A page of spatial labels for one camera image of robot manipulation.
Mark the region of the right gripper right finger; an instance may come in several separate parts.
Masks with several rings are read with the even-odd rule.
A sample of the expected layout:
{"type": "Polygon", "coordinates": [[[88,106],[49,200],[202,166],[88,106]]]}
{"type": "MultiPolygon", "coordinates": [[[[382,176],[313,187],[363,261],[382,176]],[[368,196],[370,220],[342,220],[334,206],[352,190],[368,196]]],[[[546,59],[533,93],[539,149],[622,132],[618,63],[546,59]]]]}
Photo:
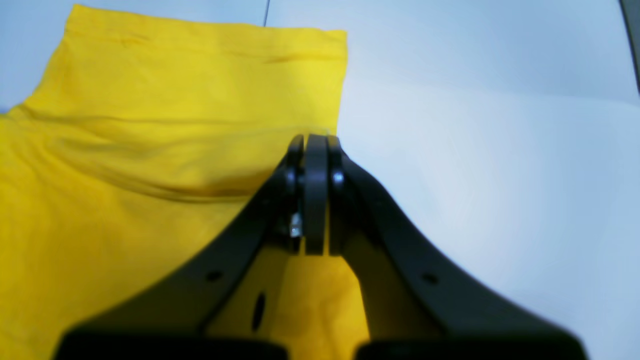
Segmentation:
{"type": "Polygon", "coordinates": [[[357,277],[369,342],[357,360],[585,360],[569,331],[486,287],[439,251],[390,193],[327,139],[329,250],[357,277]]]}

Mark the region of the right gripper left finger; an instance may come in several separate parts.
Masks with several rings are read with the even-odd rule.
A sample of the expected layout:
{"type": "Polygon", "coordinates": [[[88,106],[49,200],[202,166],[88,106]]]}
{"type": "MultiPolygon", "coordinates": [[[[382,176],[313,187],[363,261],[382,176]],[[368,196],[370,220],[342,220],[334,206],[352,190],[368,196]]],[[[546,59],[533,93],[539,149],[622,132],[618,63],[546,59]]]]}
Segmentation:
{"type": "Polygon", "coordinates": [[[322,255],[329,200],[329,138],[295,136],[274,173],[210,244],[176,271],[69,330],[55,360],[285,360],[279,345],[255,338],[266,314],[266,285],[240,306],[237,333],[208,335],[258,256],[290,255],[305,242],[322,255]]]}

